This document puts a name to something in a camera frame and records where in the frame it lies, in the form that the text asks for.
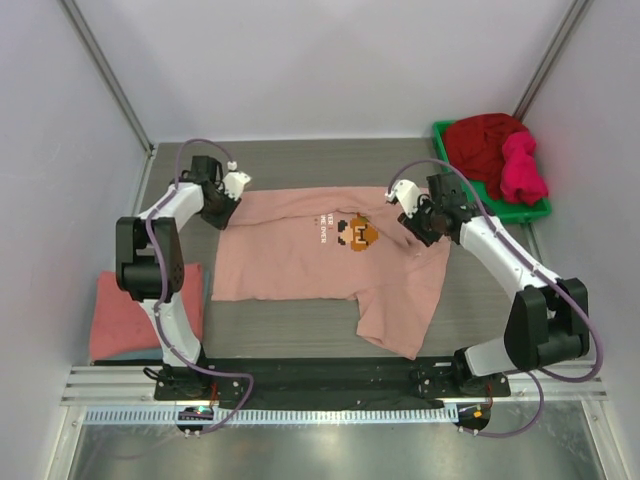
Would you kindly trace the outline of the pink printed t shirt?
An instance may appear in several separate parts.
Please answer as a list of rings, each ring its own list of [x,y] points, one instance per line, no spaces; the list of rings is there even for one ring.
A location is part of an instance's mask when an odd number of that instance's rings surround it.
[[[356,333],[407,359],[438,306],[450,243],[417,240],[382,187],[250,191],[221,232],[215,301],[354,300]]]

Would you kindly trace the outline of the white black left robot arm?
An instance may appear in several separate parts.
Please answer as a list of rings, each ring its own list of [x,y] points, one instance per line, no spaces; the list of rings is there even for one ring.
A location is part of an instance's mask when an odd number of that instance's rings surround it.
[[[251,177],[236,162],[195,156],[148,209],[116,222],[116,283],[142,307],[160,340],[162,366],[143,373],[155,382],[157,400],[199,400],[214,380],[186,313],[181,290],[186,267],[180,231],[194,216],[227,228]]]

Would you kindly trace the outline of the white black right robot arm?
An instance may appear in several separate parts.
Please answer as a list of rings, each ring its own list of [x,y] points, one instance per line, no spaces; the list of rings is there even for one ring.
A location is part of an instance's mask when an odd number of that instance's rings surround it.
[[[386,192],[399,205],[399,223],[426,246],[448,238],[475,256],[511,301],[501,337],[462,348],[452,357],[451,383],[470,396],[488,380],[530,372],[585,356],[591,346],[588,294],[577,279],[564,280],[539,264],[489,215],[465,179],[454,172],[431,175],[426,192],[398,180]]]

